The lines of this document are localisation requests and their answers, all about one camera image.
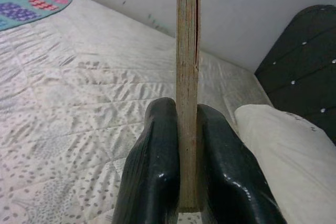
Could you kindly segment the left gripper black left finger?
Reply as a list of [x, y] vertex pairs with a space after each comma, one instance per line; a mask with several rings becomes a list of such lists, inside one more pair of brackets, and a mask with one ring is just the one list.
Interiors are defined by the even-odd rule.
[[144, 129], [124, 164], [112, 223], [176, 223], [180, 194], [180, 156], [176, 105], [152, 101]]

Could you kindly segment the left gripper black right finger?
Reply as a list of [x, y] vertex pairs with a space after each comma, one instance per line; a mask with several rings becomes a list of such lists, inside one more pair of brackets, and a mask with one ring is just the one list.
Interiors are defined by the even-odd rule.
[[203, 223], [286, 223], [252, 152], [223, 114], [200, 104]]

